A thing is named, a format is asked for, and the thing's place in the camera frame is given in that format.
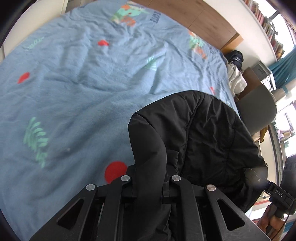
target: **white cloth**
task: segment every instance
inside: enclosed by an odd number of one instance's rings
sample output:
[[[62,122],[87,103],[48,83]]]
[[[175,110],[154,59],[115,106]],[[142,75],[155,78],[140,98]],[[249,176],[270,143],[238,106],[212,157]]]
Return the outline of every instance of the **white cloth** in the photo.
[[[247,86],[247,82],[243,78],[241,72],[234,64],[227,64],[228,85],[232,96],[241,93]]]

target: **book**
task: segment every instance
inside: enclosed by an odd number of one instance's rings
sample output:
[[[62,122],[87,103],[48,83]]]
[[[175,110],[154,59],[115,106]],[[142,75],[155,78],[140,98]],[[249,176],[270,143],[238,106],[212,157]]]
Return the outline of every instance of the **book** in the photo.
[[[281,44],[280,42],[278,42],[278,43],[279,43],[279,46],[278,46],[275,54],[276,54],[277,59],[280,59],[283,56],[285,50],[283,49],[284,45]]]
[[[253,0],[250,0],[248,4],[249,9],[252,9],[252,5],[253,5]]]
[[[268,37],[269,41],[271,41],[273,37],[274,37],[274,30],[271,31],[271,34]]]
[[[263,24],[262,24],[264,31],[266,30],[266,24],[267,24],[267,17],[264,16],[264,20],[263,20]]]
[[[264,31],[267,32],[267,29],[268,29],[268,19],[266,20]]]
[[[272,47],[274,48],[274,46],[276,45],[276,39],[275,39],[274,35],[272,36],[270,43],[271,43]]]
[[[261,26],[263,25],[263,23],[264,23],[264,21],[265,21],[265,17],[264,17],[264,15],[260,12],[260,24],[261,24]]]
[[[265,33],[266,33],[267,36],[268,36],[268,34],[269,34],[269,32],[270,32],[270,29],[271,29],[270,24],[267,23],[267,25],[266,25],[266,30],[265,30]]]
[[[276,53],[276,51],[277,51],[278,47],[279,47],[279,43],[278,43],[278,42],[276,42],[276,44],[275,44],[275,46],[274,46],[274,53]]]
[[[269,29],[269,31],[268,31],[268,33],[267,33],[267,37],[269,38],[270,37],[270,35],[272,35],[272,28],[270,27],[270,29]]]
[[[254,13],[255,17],[256,16],[256,11],[257,11],[258,3],[253,2],[252,5],[250,6],[251,11]]]
[[[259,10],[259,4],[258,3],[256,3],[256,7],[255,7],[255,17],[258,19],[258,17],[259,17],[259,12],[260,12],[260,10]]]

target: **hand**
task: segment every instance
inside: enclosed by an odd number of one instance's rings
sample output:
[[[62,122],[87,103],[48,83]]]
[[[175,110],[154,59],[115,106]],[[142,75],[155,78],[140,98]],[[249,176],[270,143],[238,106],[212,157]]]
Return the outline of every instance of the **hand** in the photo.
[[[269,220],[267,217],[268,212],[270,211],[270,206],[268,205],[262,218],[259,219],[257,226],[264,232],[266,233],[266,228],[268,226],[268,224],[270,226],[272,226],[274,228],[274,231],[272,232],[272,234],[269,236],[270,239],[272,239],[273,241],[279,241],[283,231],[284,231],[284,227],[281,229],[281,227],[283,226],[283,224],[285,223],[284,220],[282,220],[281,218],[278,218],[276,216],[272,216],[271,219]]]

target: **black jacket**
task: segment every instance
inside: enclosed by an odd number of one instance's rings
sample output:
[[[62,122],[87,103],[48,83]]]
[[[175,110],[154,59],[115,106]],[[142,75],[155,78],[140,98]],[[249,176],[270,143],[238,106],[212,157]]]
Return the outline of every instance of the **black jacket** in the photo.
[[[145,222],[140,214],[132,218],[138,233],[130,240],[173,240],[170,204],[155,201],[166,169],[195,185],[214,184],[244,212],[262,192],[244,176],[246,168],[261,167],[260,175],[267,178],[257,146],[234,110],[211,95],[167,96],[134,113],[128,130],[137,168],[135,206],[146,203],[141,215],[147,217]]]

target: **triangular cutout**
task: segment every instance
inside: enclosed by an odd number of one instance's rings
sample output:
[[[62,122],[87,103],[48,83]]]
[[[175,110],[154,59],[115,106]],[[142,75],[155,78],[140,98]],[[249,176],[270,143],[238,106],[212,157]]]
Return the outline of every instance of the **triangular cutout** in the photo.
[[[81,211],[81,208],[83,206],[83,199],[79,199],[77,200],[76,203],[74,203],[69,210],[58,219],[57,224],[68,229],[71,230],[78,218],[78,215]]]
[[[244,221],[240,218],[240,216],[238,216],[222,199],[219,199],[217,203],[229,231],[244,226]]]

